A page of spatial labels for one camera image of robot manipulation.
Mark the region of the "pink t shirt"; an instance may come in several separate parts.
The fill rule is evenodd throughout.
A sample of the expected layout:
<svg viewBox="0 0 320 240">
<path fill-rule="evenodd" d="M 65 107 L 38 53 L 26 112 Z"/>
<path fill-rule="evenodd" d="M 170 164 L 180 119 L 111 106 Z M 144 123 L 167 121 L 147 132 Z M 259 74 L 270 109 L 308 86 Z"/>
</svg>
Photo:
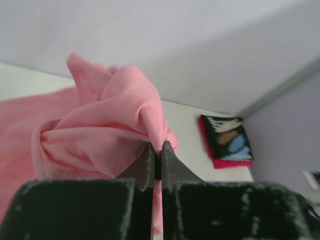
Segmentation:
<svg viewBox="0 0 320 240">
<path fill-rule="evenodd" d="M 0 215 L 30 180 L 119 176 L 145 143 L 159 154 L 178 139 L 156 87 L 136 66 L 67 59 L 74 87 L 0 103 Z"/>
</svg>

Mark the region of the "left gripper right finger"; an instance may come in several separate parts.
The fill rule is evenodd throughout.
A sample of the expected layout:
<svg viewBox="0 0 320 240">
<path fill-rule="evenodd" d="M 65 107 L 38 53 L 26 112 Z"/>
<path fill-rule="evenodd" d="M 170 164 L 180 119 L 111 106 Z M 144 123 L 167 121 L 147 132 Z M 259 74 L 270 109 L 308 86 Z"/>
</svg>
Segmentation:
<svg viewBox="0 0 320 240">
<path fill-rule="evenodd" d="M 317 240 L 314 204 L 274 182 L 204 181 L 161 150 L 165 240 Z"/>
</svg>

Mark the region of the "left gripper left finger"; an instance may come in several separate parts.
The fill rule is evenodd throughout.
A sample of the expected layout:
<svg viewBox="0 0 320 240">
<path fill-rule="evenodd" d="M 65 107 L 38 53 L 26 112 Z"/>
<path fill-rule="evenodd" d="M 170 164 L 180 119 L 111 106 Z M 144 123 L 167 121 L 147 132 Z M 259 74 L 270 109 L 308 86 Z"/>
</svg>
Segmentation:
<svg viewBox="0 0 320 240">
<path fill-rule="evenodd" d="M 14 195 L 3 240 L 151 240 L 155 152 L 139 157 L 115 179 L 34 180 Z"/>
</svg>

